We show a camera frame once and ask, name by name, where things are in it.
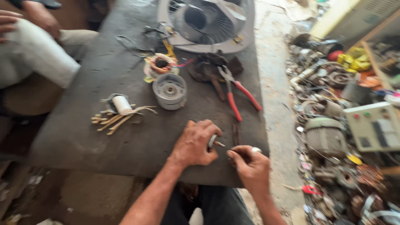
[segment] white capacitor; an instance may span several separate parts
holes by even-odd
[[[124,96],[115,96],[112,98],[112,102],[119,114],[126,116],[132,111],[132,107],[129,105],[128,100]]]

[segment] hand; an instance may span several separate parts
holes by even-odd
[[[168,160],[181,165],[182,169],[191,165],[209,165],[218,158],[214,148],[207,152],[208,141],[214,134],[221,136],[222,132],[211,120],[189,121]]]
[[[16,12],[10,12],[5,10],[0,10],[0,36],[3,33],[7,33],[14,30],[14,26],[12,24],[18,21],[17,18],[21,18],[22,15]],[[7,39],[1,37],[0,43],[6,42]]]
[[[54,16],[40,2],[23,1],[22,7],[32,19],[32,23],[47,31],[54,39],[60,38],[60,24]]]
[[[238,145],[226,154],[236,167],[244,187],[253,196],[269,195],[270,160],[249,145]]]

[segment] control box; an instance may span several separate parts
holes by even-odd
[[[392,104],[379,102],[343,112],[360,152],[400,151],[400,122]]]

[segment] white pants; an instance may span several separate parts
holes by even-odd
[[[61,30],[62,47],[43,29],[18,19],[15,30],[0,44],[0,89],[19,83],[33,72],[62,88],[73,80],[81,60],[97,32]]]

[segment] ring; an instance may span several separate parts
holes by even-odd
[[[251,153],[254,154],[254,153],[256,153],[256,152],[262,153],[261,149],[259,149],[259,148],[257,148],[257,147],[253,147],[253,148],[251,149]]]

